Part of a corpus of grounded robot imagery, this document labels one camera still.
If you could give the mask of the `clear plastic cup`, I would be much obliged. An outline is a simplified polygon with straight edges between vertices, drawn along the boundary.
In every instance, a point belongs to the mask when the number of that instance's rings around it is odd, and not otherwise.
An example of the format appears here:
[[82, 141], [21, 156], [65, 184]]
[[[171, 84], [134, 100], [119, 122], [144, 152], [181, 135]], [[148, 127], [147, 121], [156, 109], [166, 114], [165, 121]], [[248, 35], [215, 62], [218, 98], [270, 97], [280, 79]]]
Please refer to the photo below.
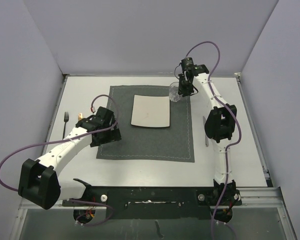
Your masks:
[[181, 99], [181, 96], [179, 95], [179, 83], [177, 81], [172, 82], [169, 85], [168, 92], [169, 92], [169, 100], [171, 102], [176, 103]]

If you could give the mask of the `white rectangular plate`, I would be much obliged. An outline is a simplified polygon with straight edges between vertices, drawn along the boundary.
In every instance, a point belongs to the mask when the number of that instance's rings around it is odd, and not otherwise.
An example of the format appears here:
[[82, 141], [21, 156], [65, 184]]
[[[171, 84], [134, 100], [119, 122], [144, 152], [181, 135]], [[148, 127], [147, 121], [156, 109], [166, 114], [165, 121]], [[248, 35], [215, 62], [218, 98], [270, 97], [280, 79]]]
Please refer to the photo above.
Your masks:
[[168, 128], [170, 126], [169, 97], [135, 95], [130, 124], [144, 128]]

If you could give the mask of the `grey cloth placemat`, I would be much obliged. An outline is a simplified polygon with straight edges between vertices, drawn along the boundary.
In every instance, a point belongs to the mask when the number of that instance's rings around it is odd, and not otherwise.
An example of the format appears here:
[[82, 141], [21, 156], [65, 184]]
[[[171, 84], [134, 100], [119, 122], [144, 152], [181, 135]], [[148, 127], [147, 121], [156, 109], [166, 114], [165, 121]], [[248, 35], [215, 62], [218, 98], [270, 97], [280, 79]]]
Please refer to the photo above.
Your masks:
[[189, 97], [173, 102], [169, 87], [156, 85], [111, 86], [109, 96], [121, 140], [100, 146], [98, 159], [195, 161]]

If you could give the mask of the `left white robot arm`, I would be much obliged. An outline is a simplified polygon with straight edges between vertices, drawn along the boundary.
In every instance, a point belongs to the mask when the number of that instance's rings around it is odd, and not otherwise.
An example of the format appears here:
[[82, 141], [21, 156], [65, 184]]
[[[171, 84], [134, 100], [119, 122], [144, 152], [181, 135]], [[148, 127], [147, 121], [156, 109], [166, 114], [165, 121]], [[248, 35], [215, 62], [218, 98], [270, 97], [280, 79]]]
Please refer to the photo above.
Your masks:
[[92, 193], [84, 183], [75, 179], [59, 181], [58, 177], [81, 150], [93, 143], [93, 134], [109, 131], [117, 124], [115, 120], [111, 126], [94, 131], [75, 126], [64, 139], [48, 142], [56, 146], [37, 160], [27, 159], [22, 164], [18, 195], [45, 210], [63, 200], [75, 200], [82, 206], [89, 204]]

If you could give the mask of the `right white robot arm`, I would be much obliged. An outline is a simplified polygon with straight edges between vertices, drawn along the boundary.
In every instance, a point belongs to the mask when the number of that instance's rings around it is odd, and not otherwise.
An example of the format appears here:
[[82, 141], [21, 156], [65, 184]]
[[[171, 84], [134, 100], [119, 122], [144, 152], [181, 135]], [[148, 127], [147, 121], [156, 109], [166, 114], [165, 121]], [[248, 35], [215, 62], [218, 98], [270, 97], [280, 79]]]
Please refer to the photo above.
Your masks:
[[199, 94], [199, 103], [203, 107], [204, 132], [211, 140], [214, 150], [214, 191], [213, 200], [220, 205], [238, 195], [232, 175], [230, 150], [233, 133], [237, 123], [237, 108], [230, 105], [220, 95], [210, 79], [209, 71], [204, 64], [181, 63], [178, 75], [178, 94], [190, 97]]

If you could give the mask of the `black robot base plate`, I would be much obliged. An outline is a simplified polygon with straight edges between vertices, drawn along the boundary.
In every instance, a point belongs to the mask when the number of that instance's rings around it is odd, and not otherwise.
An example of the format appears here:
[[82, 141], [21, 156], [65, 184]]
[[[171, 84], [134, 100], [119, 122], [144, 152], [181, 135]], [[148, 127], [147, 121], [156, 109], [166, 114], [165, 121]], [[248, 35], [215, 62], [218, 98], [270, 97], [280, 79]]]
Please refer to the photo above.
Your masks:
[[64, 207], [108, 205], [112, 220], [174, 220], [195, 218], [229, 222], [232, 208], [241, 206], [239, 190], [222, 187], [101, 187], [89, 186], [80, 202], [63, 200]]

